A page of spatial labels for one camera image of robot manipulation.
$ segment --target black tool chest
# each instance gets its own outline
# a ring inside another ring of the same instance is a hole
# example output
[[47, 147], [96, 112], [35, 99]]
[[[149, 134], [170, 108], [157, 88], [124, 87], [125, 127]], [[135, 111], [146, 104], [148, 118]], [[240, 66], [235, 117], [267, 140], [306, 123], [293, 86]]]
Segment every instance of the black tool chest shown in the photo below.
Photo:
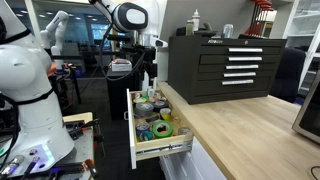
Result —
[[285, 43], [171, 37], [168, 84], [189, 104], [267, 96]]

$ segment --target bottle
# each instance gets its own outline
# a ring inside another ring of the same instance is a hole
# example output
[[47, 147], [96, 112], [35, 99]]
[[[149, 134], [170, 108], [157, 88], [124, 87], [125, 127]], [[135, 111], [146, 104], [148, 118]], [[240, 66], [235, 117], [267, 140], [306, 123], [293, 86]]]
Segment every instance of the bottle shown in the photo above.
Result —
[[193, 21], [188, 20], [186, 26], [186, 36], [190, 36], [193, 34]]
[[233, 25], [226, 24], [223, 26], [221, 38], [232, 38]]
[[196, 9], [196, 12], [194, 12], [192, 16], [192, 21], [193, 21], [193, 31], [198, 31], [199, 23], [200, 23], [200, 15], [199, 15], [198, 9]]

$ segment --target shelving unit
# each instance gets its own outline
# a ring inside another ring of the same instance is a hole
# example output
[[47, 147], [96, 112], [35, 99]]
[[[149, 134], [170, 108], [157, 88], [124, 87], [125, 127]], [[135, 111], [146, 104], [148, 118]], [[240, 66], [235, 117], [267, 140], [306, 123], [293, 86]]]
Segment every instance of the shelving unit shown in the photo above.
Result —
[[305, 97], [320, 70], [320, 1], [296, 0], [294, 2], [284, 37], [286, 47], [306, 52], [299, 84], [299, 95]]

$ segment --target open drawer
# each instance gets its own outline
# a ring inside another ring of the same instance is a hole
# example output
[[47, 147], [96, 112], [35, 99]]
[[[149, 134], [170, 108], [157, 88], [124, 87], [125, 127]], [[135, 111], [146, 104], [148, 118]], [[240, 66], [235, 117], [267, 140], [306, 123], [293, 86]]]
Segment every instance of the open drawer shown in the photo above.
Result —
[[187, 126], [184, 123], [185, 120], [177, 115], [177, 112], [175, 111], [174, 107], [170, 105], [170, 102], [169, 108], [171, 109], [171, 120], [169, 120], [169, 122], [173, 126], [172, 135], [166, 138], [153, 139], [143, 142], [140, 142], [138, 140], [138, 135], [136, 134], [136, 124], [139, 122], [146, 122], [145, 119], [148, 117], [142, 117], [139, 119], [135, 118], [132, 97], [134, 97], [134, 94], [136, 93], [140, 93], [142, 96], [147, 95], [147, 92], [144, 91], [129, 92], [129, 89], [127, 89], [130, 154], [132, 169], [137, 168], [136, 161], [139, 160], [191, 150], [193, 134], [178, 134], [179, 128]]

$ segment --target white bottle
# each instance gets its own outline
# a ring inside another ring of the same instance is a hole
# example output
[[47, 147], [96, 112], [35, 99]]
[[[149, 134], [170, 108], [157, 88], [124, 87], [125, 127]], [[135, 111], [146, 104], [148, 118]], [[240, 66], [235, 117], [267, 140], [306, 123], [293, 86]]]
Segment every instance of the white bottle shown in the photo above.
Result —
[[200, 23], [200, 15], [199, 15], [198, 9], [196, 9], [196, 12], [194, 12], [192, 16], [192, 20], [193, 20], [193, 31], [198, 31], [199, 23]]

